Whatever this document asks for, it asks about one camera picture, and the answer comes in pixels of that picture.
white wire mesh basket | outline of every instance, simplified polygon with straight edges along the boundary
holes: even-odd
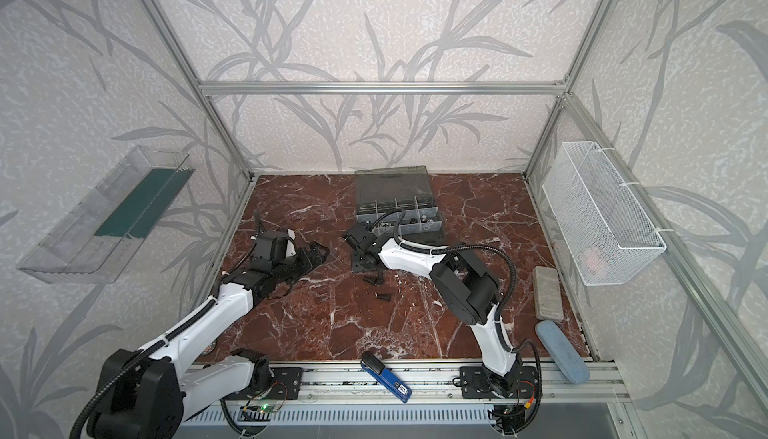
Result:
[[[585,285],[624,284],[667,249],[595,142],[562,143],[542,187]]]

marble surface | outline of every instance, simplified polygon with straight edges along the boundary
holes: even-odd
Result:
[[[552,256],[519,174],[434,174],[432,188],[444,217],[448,241],[463,240],[500,246],[518,268],[519,281],[503,317],[514,342],[536,338],[532,271],[552,267]],[[302,279],[284,299],[263,301],[219,338],[202,361],[219,361],[237,348],[267,354],[274,361],[355,359],[363,351],[388,358],[481,357],[472,331],[444,307],[428,279],[402,271],[386,271],[385,284],[365,283],[350,270],[350,247],[342,233],[352,224],[355,204],[353,175],[260,176],[244,220],[235,234],[224,267],[247,250],[254,233],[253,211],[261,212],[267,229],[290,227],[299,246],[317,241],[331,257]],[[480,256],[508,284],[504,262]],[[282,285],[275,297],[282,295]],[[390,302],[377,300],[389,292]],[[565,319],[560,327],[582,356],[587,346],[563,293]],[[524,352],[526,357],[532,355]]]

leaf pattern wallpaper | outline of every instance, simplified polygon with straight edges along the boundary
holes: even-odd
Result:
[[[598,0],[160,0],[204,80],[561,80]],[[257,171],[521,171],[550,97],[215,98]]]
[[[135,0],[0,0],[0,436],[65,437],[103,360],[173,325],[249,181]],[[16,264],[130,149],[190,181],[120,278],[49,285]]]
[[[768,351],[768,0],[620,0],[576,86],[677,234]],[[650,437],[768,437],[768,419],[662,259],[585,288],[540,186],[544,224],[600,357],[620,366]]]

green mat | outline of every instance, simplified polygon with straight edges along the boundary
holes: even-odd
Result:
[[[94,235],[146,239],[194,170],[155,168],[141,180]]]

blue utility knife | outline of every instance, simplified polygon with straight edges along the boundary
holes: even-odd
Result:
[[[368,374],[373,376],[380,385],[389,389],[389,392],[397,396],[400,401],[408,402],[411,388],[403,384],[392,371],[387,369],[378,357],[370,352],[363,352],[362,357],[360,357],[360,365],[363,371],[368,371]]]

